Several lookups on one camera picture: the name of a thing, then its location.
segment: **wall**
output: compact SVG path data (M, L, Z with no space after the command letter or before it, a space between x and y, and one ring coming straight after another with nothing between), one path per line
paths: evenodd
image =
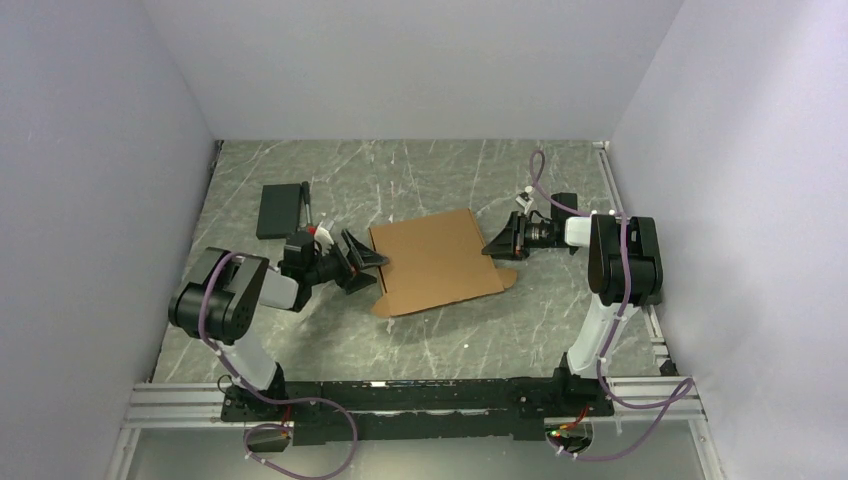
M225 139L608 139L682 0L145 0Z
M212 137L134 0L0 3L0 478L102 478Z
M845 478L848 3L688 0L612 138L725 470Z

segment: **marble tabletop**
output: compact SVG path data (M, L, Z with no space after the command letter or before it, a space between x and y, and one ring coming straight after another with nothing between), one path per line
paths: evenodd
M527 159L549 159L543 185L576 192L582 209L610 199L591 142L399 140L225 142L197 223L186 271L204 248L262 255L276 263L285 240L256 238L262 186L312 185L315 221L330 218L368 241L370 225L468 207L491 239L518 209ZM540 210L548 205L536 198ZM392 319L370 309L378 286L345 295L318 286L299 313L259 306L253 327L289 380L406 380L550 376L577 338L590 292L587 252L536 250L504 293ZM224 373L201 342L168 326L154 382L213 382ZM658 375L641 314L622 333L610 374Z

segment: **cardboard box lid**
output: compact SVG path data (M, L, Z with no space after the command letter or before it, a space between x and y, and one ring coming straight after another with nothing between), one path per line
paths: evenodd
M503 292L518 272L495 268L464 208L370 228L371 242L389 264L380 267L383 296L371 311L391 317Z

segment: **cardboard box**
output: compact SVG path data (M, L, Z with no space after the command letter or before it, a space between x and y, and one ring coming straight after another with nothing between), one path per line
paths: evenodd
M485 242L474 214L452 212L371 227L374 250L389 257L380 267L383 296L371 311L387 318L503 292L518 272L495 268L480 253Z

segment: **purple cable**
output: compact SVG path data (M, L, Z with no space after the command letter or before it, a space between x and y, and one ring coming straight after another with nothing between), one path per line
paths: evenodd
M257 390L256 387L251 385L249 382L244 380L241 377L241 375L239 375L239 373L236 371L233 364L230 363L229 360L227 360L227 357L224 355L224 352L221 351L221 349L218 348L218 345L216 345L215 342L210 340L209 337L206 335L206 313L207 313L206 310L209 307L209 299L212 296L212 290L214 290L215 283L217 283L218 277L221 276L221 272L224 270L224 267L236 255L239 255L239 254L237 254L235 252L230 252L230 253L224 255L224 257L221 258L220 261L218 261L218 264L215 265L215 269L212 271L212 275L209 276L209 283L206 285L206 291L203 293L203 301L200 303L200 315L198 315L199 318L198 318L198 323L197 323L197 331L200 335L200 339L203 341L203 343L205 343L207 346L209 346L209 348L211 348L215 352L215 355L218 356L218 359L221 361L221 364L224 366L224 368L227 370L227 372L229 372L230 375L232 375L232 377L234 379L236 379L234 381L238 381L239 383L241 383L241 385L245 388L245 390L247 390L251 394L253 394L254 397L258 398L259 400L262 400L265 403L271 404L271 405L293 405L293 404L296 404L296 403L312 403L312 402L323 403L323 404L329 405L329 406L335 408L336 410L338 410L339 412L341 412L347 418L347 421L350 423L351 430L353 431L353 443L350 446L350 453L348 453L345 461L336 470L334 470L334 471L332 471L332 472L330 472L326 475L321 475L321 476L317 476L317 477L300 475L298 473L294 473L292 471L286 470L285 468L280 467L279 465L277 465L273 462L270 462L270 461L268 461L264 458L261 458L259 455L256 455L255 453L250 451L250 448L248 446L248 440L250 440L250 436L253 435L255 432L257 432L259 430L271 430L271 429L279 430L281 432L289 432L291 430L291 428L289 428L289 427L286 427L286 426L283 426L283 425L276 425L276 424L273 424L273 423L263 423L261 425L257 425L255 427L251 428L250 430L248 430L244 434L244 450L245 450L245 452L247 452L247 455L250 458L252 458L253 460L261 463L262 465L265 465L268 468L271 468L272 470L276 470L277 472L280 472L283 475L287 475L289 477L296 478L297 480L327 480L328 478L333 478L336 475L343 472L350 465L350 462L353 461L353 455L354 455L354 453L356 453L356 447L357 447L357 443L359 441L359 431L356 428L356 422L354 421L353 416L350 414L350 412L345 410L345 408L342 407L341 405L339 405L338 403L336 403L332 400L328 400L326 398L302 397L302 398L294 398L294 399L290 399L290 400L277 400L277 399L269 398L269 397L266 397L265 395L262 395L261 393L259 393L259 390Z
M535 165L534 165L534 162L533 162L533 160L536 158L536 155L539 155L540 157L542 157L542 165L539 167L538 174L535 173L535 171L534 171ZM551 198L551 196L548 195L548 192L546 192L545 189L542 188L541 185L539 185L539 180L542 178L542 172L544 171L544 169L545 169L545 152L543 152L540 149L533 150L533 153L530 154L530 177L531 177L532 182L533 182L532 183L533 188L536 189L539 192L539 194L541 194L542 197L545 200L551 202L551 205L553 205L553 206L555 206L555 207L557 207L561 210L565 210L566 212L572 213L574 215L579 215L581 217L590 216L591 214L589 214L589 213L582 212L580 210L574 210L573 208L566 207L565 205L562 205L561 203L554 201ZM625 457L625 456L633 453L634 451L636 451L636 449L639 448L645 442L645 440L648 439L648 437L651 435L651 433L653 433L653 431L657 428L657 425L659 425L660 420L662 420L663 416L665 416L666 412L668 412L668 409L669 409L669 407L671 407L671 404L682 399L682 398L684 398L692 390L692 387L695 386L695 382L691 378L686 378L683 381L681 381L677 385L677 387L674 388L674 390L671 393L671 396L669 396L667 399L659 401L659 402L655 402L655 403L648 403L648 404L645 404L645 405L636 405L636 404L629 403L629 402L625 401L624 399L622 399L621 397L618 397L617 395L612 393L612 390L609 388L609 385L607 385L606 380L604 380L604 377L603 377L603 374L602 374L603 370L601 368L600 358L604 358L604 356L607 354L607 351L609 351L610 346L612 345L612 340L613 340L613 338L615 338L615 333L618 330L618 327L621 323L621 320L619 320L619 318L624 316L624 312L627 309L627 304L630 302L630 294L632 293L632 279L631 279L631 276L630 276L630 260L629 260L628 254L627 254L627 215L624 213L624 211L621 211L621 212L619 212L619 214L617 216L621 217L621 229L620 229L621 230L621 237L619 239L619 244L621 246L620 246L619 252L621 254L621 266L624 269L624 298L622 298L621 306L618 308L618 312L617 312L618 318L613 320L612 327L610 328L610 333L609 333L609 335L607 335L607 338L604 341L604 346L601 348L598 363L595 367L596 373L598 375L598 382L601 384L601 388L604 390L604 393L606 393L611 399L613 399L616 403L618 403L620 405L623 405L627 408L632 408L634 410L650 410L652 408L659 408L659 407L662 407L662 410L660 410L660 413L657 415L657 418L654 419L654 421L651 423L651 425L648 426L648 429L645 430L645 433L642 434L642 436L639 437L638 440L633 442L632 445L630 445L629 447L625 448L624 450L622 450L618 453L615 453L613 455L594 456L594 457L586 457L586 456L577 455L576 457L574 457L576 460L581 460L581 461L584 461L584 462L606 462L606 461L610 461L610 460L618 460L619 458Z

